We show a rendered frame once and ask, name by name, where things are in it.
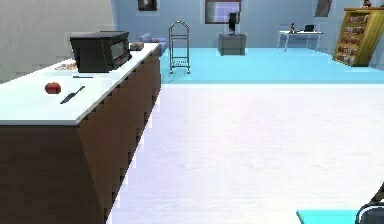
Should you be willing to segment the white desk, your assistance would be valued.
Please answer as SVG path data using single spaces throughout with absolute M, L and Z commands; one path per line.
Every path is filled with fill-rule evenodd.
M 306 38 L 306 44 L 309 44 L 309 38 L 310 37 L 316 37 L 317 42 L 315 49 L 318 49 L 320 39 L 323 35 L 323 32 L 313 31 L 313 32 L 305 32 L 305 31 L 297 31 L 297 32 L 290 32 L 290 31 L 279 31 L 278 32 L 278 38 L 277 38 L 277 46 L 276 48 L 279 48 L 281 45 L 281 39 L 282 37 L 285 37 L 284 42 L 284 50 L 287 50 L 289 41 L 294 37 L 305 37 Z

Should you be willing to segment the dark framed picture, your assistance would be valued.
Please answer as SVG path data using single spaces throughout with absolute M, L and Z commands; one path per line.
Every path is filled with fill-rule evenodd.
M 156 11 L 157 0 L 137 0 L 139 11 Z

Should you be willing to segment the grey framed picture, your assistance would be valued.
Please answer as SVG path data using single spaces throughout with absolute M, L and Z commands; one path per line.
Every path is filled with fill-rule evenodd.
M 327 17 L 330 12 L 332 0 L 317 0 L 315 17 Z

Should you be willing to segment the black television set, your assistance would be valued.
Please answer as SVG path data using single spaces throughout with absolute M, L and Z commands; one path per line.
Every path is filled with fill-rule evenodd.
M 235 34 L 236 24 L 237 24 L 237 14 L 236 13 L 230 13 L 229 14 L 229 20 L 228 20 L 228 26 L 229 26 L 229 34 L 231 36 L 233 36 Z

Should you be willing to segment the black microwave oven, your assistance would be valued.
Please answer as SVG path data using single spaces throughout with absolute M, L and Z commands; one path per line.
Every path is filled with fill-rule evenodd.
M 78 72 L 108 73 L 124 65 L 132 58 L 128 36 L 125 31 L 72 36 L 70 42 Z

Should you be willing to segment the brown counter with white top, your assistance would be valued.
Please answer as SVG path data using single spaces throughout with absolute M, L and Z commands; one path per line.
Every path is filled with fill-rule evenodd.
M 0 224 L 106 224 L 161 89 L 159 52 L 147 43 L 109 73 L 57 63 L 0 84 Z

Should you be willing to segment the yellow wooden bookshelf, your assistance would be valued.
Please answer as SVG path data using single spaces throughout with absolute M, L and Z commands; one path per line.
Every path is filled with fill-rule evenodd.
M 384 32 L 384 7 L 345 8 L 333 60 L 367 67 Z

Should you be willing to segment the grey television stand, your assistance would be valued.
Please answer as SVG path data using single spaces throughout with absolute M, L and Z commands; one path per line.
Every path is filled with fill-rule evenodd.
M 224 55 L 245 55 L 247 37 L 245 34 L 220 34 L 218 36 L 218 51 Z

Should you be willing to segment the black chair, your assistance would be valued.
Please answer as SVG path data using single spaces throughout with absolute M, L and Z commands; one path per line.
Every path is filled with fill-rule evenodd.
M 384 182 L 372 199 L 358 210 L 355 224 L 384 224 Z

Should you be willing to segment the red tomato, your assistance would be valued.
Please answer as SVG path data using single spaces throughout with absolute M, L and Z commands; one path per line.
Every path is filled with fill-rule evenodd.
M 61 86 L 56 82 L 47 83 L 45 85 L 45 91 L 48 94 L 59 94 L 61 92 Z

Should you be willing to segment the blue sofa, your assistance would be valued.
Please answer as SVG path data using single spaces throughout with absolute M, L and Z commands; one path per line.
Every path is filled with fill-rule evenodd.
M 159 43 L 160 44 L 160 54 L 163 54 L 167 47 L 167 39 L 163 37 L 154 37 L 151 33 L 145 33 L 139 37 L 140 42 L 144 43 Z

